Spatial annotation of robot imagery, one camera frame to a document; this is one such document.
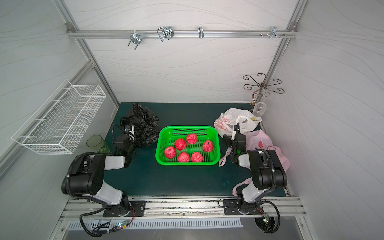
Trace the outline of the pink plastic bag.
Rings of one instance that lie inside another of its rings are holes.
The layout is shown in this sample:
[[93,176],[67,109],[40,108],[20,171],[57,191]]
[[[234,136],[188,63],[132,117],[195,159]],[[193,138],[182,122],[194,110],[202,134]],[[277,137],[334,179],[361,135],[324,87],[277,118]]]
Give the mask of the pink plastic bag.
[[[284,171],[287,172],[290,167],[290,161],[285,155],[282,154],[281,149],[279,147],[273,145],[271,138],[266,133],[264,133],[262,130],[258,130],[245,133],[245,136],[247,150],[254,150],[257,147],[258,149],[275,151],[280,160],[280,163],[282,164]],[[228,146],[228,148],[225,155],[219,160],[220,167],[225,165],[227,157],[230,155],[231,150],[233,149],[233,147],[231,147],[231,145],[229,144],[229,142],[231,141],[231,136],[224,134],[223,140]]]

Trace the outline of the white printed plastic bag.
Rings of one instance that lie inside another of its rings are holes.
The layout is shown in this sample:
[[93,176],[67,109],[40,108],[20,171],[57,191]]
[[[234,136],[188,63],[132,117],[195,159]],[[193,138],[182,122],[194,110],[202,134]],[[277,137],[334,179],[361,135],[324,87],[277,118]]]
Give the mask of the white printed plastic bag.
[[215,120],[214,127],[223,138],[224,136],[232,136],[234,127],[237,124],[240,124],[240,133],[245,134],[253,132],[261,122],[261,117],[254,116],[254,114],[248,110],[231,108]]

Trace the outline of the black plastic bag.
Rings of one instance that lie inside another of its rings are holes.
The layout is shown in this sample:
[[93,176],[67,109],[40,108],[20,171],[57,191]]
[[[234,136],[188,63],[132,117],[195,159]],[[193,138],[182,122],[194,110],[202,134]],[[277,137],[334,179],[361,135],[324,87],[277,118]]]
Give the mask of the black plastic bag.
[[149,147],[159,139],[159,118],[149,108],[133,104],[129,114],[120,120],[121,127],[133,126],[138,148]]

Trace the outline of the green plastic basket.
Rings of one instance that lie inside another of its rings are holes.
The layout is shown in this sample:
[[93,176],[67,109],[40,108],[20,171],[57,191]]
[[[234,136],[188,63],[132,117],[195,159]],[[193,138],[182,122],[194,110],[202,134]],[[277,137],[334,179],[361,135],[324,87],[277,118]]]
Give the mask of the green plastic basket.
[[[186,140],[187,135],[196,134],[197,142],[193,145],[187,144],[182,151],[176,149],[176,156],[168,159],[165,156],[167,147],[174,147],[179,139]],[[213,143],[213,150],[205,152],[203,145],[206,141]],[[202,162],[180,162],[178,157],[181,153],[187,153],[190,157],[193,153],[199,152],[203,156]],[[220,142],[218,132],[210,126],[168,126],[160,131],[156,149],[156,160],[162,166],[213,166],[221,158]]]

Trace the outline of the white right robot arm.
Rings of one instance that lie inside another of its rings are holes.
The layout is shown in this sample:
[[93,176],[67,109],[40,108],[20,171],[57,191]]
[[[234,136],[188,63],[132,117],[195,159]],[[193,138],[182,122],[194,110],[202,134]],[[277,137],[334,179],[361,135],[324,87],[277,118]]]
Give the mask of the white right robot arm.
[[241,126],[234,126],[231,136],[224,136],[228,145],[226,154],[219,160],[219,166],[230,158],[232,163],[251,171],[251,177],[233,188],[233,195],[237,197],[238,212],[248,215],[254,211],[263,213],[262,198],[277,188],[287,185],[286,170],[289,161],[282,156],[278,147],[274,146],[270,137],[263,131],[241,133]]

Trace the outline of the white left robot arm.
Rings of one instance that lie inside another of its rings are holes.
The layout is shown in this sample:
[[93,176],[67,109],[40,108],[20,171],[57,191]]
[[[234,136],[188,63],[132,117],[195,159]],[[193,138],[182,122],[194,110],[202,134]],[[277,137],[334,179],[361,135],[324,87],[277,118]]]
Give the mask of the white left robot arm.
[[112,155],[107,143],[100,135],[87,140],[87,146],[95,153],[83,153],[75,157],[62,183],[62,192],[74,199],[85,199],[99,203],[116,215],[126,215],[132,208],[127,194],[115,189],[104,180],[105,172],[129,166],[136,148],[135,135],[123,131],[114,140],[116,150]]

